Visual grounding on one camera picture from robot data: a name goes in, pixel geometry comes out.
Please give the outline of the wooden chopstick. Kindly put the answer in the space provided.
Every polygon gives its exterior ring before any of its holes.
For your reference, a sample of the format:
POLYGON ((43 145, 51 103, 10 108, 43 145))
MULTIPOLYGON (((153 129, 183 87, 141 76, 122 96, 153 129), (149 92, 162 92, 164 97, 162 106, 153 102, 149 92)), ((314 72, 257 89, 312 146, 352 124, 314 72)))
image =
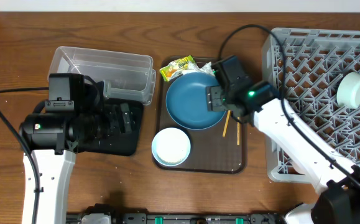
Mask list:
POLYGON ((228 123, 229 123, 229 119, 231 117, 231 110, 228 110, 226 113, 226 120, 225 120, 225 124, 224 124, 224 128, 223 128, 223 134, 222 137, 225 138, 226 133, 227 133, 227 129, 228 129, 228 123))
POLYGON ((236 144, 240 146, 240 132, 241 132, 241 125, 237 122, 237 132, 236 132, 236 144))

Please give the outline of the large blue bowl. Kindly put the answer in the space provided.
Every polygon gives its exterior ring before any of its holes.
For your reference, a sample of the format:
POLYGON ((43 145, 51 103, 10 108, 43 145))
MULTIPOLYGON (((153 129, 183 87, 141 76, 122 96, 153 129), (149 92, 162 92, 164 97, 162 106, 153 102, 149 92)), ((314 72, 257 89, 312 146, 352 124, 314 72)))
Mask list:
POLYGON ((224 111, 208 110, 206 88, 217 86, 217 79, 206 73, 188 73, 177 78, 168 88, 165 104, 170 117, 180 126, 208 129, 219 123, 224 111))

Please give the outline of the mint green small bowl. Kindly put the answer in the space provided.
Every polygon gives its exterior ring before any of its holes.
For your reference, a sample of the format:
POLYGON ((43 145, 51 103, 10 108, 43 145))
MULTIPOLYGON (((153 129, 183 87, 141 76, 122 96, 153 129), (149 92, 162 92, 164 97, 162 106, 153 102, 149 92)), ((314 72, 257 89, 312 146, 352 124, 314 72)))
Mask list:
POLYGON ((356 109, 360 107, 360 74, 351 72, 341 81, 336 94, 340 106, 356 109))

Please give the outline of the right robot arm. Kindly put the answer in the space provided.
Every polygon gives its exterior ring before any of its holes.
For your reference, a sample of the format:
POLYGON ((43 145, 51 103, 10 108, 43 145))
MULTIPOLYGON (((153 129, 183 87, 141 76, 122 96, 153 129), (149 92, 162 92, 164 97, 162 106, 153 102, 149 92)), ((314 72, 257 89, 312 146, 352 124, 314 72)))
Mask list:
POLYGON ((284 223, 360 223, 360 166, 317 135, 271 84, 208 86, 206 100, 210 111, 230 110, 237 122, 270 137, 308 177, 318 200, 293 208, 284 223))

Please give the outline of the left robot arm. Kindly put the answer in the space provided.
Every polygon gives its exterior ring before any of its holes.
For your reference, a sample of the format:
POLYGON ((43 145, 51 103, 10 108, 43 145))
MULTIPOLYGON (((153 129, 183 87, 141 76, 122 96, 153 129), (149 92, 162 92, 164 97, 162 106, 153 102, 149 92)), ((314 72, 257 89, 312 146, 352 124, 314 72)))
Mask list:
POLYGON ((65 223, 77 154, 133 155, 143 112, 140 102, 105 99, 102 85, 89 76, 50 74, 48 99, 19 128, 25 142, 22 222, 65 223))

